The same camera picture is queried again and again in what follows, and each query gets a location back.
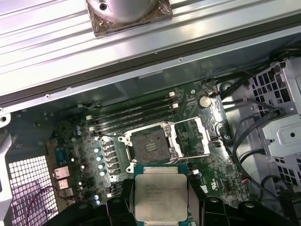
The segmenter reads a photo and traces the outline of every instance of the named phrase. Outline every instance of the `green circuit board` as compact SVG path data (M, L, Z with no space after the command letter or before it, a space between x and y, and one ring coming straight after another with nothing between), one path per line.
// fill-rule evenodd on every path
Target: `green circuit board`
M208 107L200 104L200 98L205 96L210 99ZM119 135L163 121L175 123L176 142L183 156L196 157L203 155L205 150L202 143L204 134L200 133L195 118L200 118L206 129L210 155L178 161L191 166L190 173L196 174L207 195L220 197L227 204L237 207L239 201L248 199L249 192L246 186L242 186L241 174L229 156L233 145L232 133L213 81L196 81L110 106L91 108L80 115L57 121L54 134L58 148L64 152L61 156L66 156L57 158L57 165L77 165L75 172L71 172L74 177L73 193L77 196L85 196L93 202L95 194L100 199L118 195L120 183L133 177L132 173L127 172L131 162L128 155L138 157L144 146L146 152L148 147L151 151L158 151L152 142L126 147L124 142L119 141ZM160 129L157 126L138 130L132 133L132 141L145 142L145 137L159 136ZM150 152L143 155L143 160L146 163L169 162L161 156L161 152ZM101 163L105 165L103 169L98 168ZM83 181L86 181L86 186L79 186L78 183Z

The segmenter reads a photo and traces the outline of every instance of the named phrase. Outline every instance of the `metal bracket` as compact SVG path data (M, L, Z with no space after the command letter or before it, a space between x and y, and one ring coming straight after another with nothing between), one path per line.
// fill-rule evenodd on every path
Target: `metal bracket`
M10 134L0 132L0 225L2 225L4 217L10 207L13 195L10 189L8 172L5 163L5 155L12 145Z
M301 117L284 116L258 128L264 150L270 156L285 157L300 153Z
M4 115L0 115L0 128L3 128L5 126L7 126L10 123L11 120L11 114L4 114Z

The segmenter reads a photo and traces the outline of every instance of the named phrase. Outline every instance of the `aluminum frame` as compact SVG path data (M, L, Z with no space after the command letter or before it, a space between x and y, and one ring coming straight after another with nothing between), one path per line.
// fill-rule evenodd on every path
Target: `aluminum frame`
M0 12L0 95L301 12L297 0L171 0L172 20L97 39L83 1L7 2Z

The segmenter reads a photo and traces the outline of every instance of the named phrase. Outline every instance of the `screw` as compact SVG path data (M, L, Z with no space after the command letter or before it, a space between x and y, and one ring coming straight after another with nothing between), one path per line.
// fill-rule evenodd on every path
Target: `screw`
M216 198L210 198L209 200L214 203L218 202L218 199L216 199Z
M281 71L281 67L279 65L276 65L274 67L274 72L279 73Z
M164 127L164 132L169 132L169 131L170 131L169 126Z
M252 204L252 203L250 203L250 202L246 202L245 203L245 206L247 207L247 208L254 208L255 206Z

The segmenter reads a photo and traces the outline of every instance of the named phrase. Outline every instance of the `black cable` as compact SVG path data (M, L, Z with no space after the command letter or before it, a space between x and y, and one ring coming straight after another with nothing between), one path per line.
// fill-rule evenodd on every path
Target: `black cable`
M235 130L235 134L234 134L234 142L236 142L236 139L237 139L237 136L238 136L239 129L240 129L241 125L243 124L243 122L244 122L244 121L247 121L247 120L249 120L249 119L252 119L252 118L254 118L254 117L255 117L254 115L251 115L251 116L248 116L248 117L242 119L242 120L239 122L239 124L237 125L237 128L236 128L236 130Z
M241 158L240 164L242 164L249 156L251 156L253 154L265 154L265 151L264 151L264 149L258 149L258 150L253 150L253 151L248 152Z
M243 134L240 136L240 138L238 139L238 141L234 144L233 147L233 162L237 165L237 168L248 178L248 180L253 183L256 187L258 187L259 189L261 189L262 191L265 191L266 193L268 193L270 196L272 196L273 198L275 198L276 200L279 200L279 198L273 194L271 191L269 191L268 189L264 188L263 186L261 186L257 181L255 181L248 173L247 171L244 169L244 167L241 165L239 158L238 158L238 154L237 154L237 149L238 147L241 145L241 143L244 141L244 139L258 126L265 124L266 122L268 122L270 119L273 119L277 116L277 114L275 112L270 112L269 114L265 115L264 117L262 117L261 119L259 119L258 121L256 121L254 124L252 124L245 132L243 132Z
M265 187L267 181L269 179L271 179L271 178L276 178L276 179L280 180L286 186L286 188L288 189L289 192L293 192L292 187L290 187L289 184L284 179L282 179L281 177L278 177L276 175L268 175L268 176L266 176L264 179L262 179L261 186ZM263 191L260 190L258 202L262 202L262 199L263 199Z

